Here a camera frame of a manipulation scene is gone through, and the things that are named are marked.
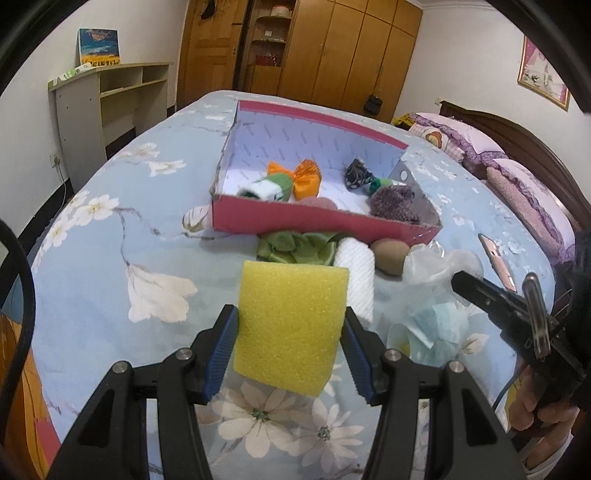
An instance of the pink cardboard box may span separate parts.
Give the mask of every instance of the pink cardboard box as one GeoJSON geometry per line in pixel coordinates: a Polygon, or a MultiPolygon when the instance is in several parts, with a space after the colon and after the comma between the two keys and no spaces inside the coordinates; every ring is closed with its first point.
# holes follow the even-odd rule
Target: pink cardboard box
{"type": "Polygon", "coordinates": [[[381,238],[408,245],[429,243],[441,223],[401,160],[407,147],[379,131],[325,113],[240,100],[211,189],[213,227],[254,235],[281,230],[346,232],[367,244],[381,238]],[[240,187],[266,175],[271,160],[293,171],[305,158],[316,161],[322,172],[319,196],[333,200],[338,211],[236,197],[240,187]],[[370,216],[365,188],[345,188],[345,169],[355,158],[363,159],[377,177],[402,178],[412,185],[413,206],[423,222],[413,225],[370,216]]]}

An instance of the pink ball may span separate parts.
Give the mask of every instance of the pink ball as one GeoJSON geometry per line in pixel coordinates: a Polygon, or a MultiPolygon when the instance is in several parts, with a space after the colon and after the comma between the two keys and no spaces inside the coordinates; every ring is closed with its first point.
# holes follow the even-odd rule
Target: pink ball
{"type": "Polygon", "coordinates": [[[336,204],[326,197],[305,197],[297,201],[296,203],[298,203],[299,205],[326,208],[328,210],[338,210],[336,204]]]}

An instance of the smartphone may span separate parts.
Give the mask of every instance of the smartphone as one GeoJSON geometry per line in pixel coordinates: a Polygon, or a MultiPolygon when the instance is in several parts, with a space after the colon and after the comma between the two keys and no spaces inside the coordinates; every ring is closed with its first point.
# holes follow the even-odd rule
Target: smartphone
{"type": "Polygon", "coordinates": [[[495,270],[496,274],[499,275],[503,286],[507,290],[517,292],[517,288],[515,288],[515,282],[513,281],[513,275],[511,275],[509,267],[507,267],[505,261],[501,257],[501,253],[499,252],[499,247],[497,244],[481,233],[478,234],[478,238],[484,247],[488,259],[491,261],[492,268],[495,270]]]}

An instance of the white towel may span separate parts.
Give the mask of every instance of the white towel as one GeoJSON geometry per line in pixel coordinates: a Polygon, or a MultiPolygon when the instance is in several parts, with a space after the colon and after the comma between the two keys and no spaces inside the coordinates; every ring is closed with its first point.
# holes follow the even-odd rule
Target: white towel
{"type": "Polygon", "coordinates": [[[347,305],[363,326],[369,326],[374,321],[374,252],[355,238],[345,238],[339,242],[334,265],[349,269],[347,305]]]}

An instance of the floral bedsheet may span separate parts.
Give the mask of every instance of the floral bedsheet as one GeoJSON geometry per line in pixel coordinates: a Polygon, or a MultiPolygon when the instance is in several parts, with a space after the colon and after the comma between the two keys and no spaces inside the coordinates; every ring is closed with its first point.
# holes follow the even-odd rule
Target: floral bedsheet
{"type": "MultiPolygon", "coordinates": [[[[64,439],[110,366],[159,362],[190,345],[226,303],[237,304],[244,260],[254,236],[213,232],[207,211],[217,161],[238,99],[290,100],[220,91],[177,112],[107,162],[61,212],[35,259],[37,325],[33,351],[54,427],[64,439]]],[[[554,278],[548,259],[520,221],[443,152],[404,131],[358,115],[304,105],[363,123],[409,144],[403,160],[440,214],[436,240],[446,250],[478,254],[500,285],[477,238],[494,239],[517,283],[540,276],[548,306],[554,278]]],[[[384,341],[401,286],[380,275],[374,317],[384,341]]],[[[484,314],[470,317],[457,357],[494,399],[515,357],[484,314]]],[[[427,424],[421,404],[418,449],[427,424]]],[[[161,478],[156,407],[148,405],[148,450],[161,478]]],[[[318,398],[295,395],[229,369],[222,390],[197,418],[220,480],[355,479],[366,464],[379,416],[357,395],[342,351],[318,398]]],[[[422,478],[424,455],[415,456],[422,478]]]]}

